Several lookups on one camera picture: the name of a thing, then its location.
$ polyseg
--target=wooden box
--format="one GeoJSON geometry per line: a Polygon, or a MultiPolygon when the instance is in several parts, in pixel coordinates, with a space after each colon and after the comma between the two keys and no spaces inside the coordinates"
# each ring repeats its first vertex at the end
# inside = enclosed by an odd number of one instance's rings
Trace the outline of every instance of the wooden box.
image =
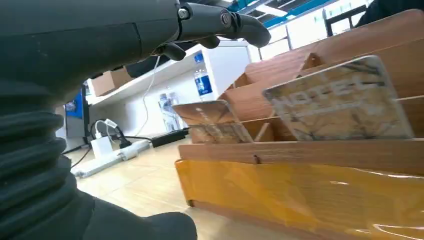
{"type": "Polygon", "coordinates": [[[299,239],[422,239],[424,13],[409,10],[252,63],[220,97],[254,143],[179,147],[176,168],[192,207],[299,239]],[[262,90],[376,55],[415,139],[296,141],[262,90]]]}

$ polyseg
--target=orange plastic film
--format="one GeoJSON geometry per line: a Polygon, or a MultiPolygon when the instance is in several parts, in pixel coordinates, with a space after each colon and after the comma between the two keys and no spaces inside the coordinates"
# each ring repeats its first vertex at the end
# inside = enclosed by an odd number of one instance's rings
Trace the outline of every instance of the orange plastic film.
{"type": "Polygon", "coordinates": [[[310,231],[424,240],[424,177],[292,163],[176,163],[187,200],[310,231]]]}

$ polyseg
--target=plastic bottle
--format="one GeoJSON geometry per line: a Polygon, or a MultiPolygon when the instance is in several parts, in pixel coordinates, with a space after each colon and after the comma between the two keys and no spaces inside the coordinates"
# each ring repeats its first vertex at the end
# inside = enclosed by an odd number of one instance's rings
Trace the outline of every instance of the plastic bottle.
{"type": "Polygon", "coordinates": [[[197,91],[201,101],[210,101],[214,99],[212,93],[211,81],[209,80],[208,70],[205,66],[203,54],[200,52],[194,56],[194,61],[197,64],[194,72],[194,80],[196,82],[197,91]]]}

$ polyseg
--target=charger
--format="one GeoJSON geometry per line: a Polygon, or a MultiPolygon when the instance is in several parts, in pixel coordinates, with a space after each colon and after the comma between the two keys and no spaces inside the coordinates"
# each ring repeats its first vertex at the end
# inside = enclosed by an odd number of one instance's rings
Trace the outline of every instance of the charger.
{"type": "Polygon", "coordinates": [[[100,134],[100,137],[98,137],[98,133],[95,135],[97,139],[91,141],[91,147],[96,159],[100,159],[102,156],[106,156],[114,152],[111,141],[107,136],[101,137],[100,134]]]}

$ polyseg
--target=beige tile floor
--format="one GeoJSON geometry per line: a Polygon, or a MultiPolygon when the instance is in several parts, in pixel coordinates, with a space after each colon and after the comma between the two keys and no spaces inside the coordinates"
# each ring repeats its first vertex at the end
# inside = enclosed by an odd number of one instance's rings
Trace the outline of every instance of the beige tile floor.
{"type": "MultiPolygon", "coordinates": [[[[143,217],[164,212],[186,213],[196,223],[199,240],[293,239],[282,232],[187,206],[174,162],[179,158],[177,146],[189,142],[185,139],[149,149],[137,158],[78,179],[78,188],[143,217]]],[[[68,156],[76,162],[85,151],[68,156]]],[[[92,153],[88,154],[85,161],[93,158],[92,153]]]]}

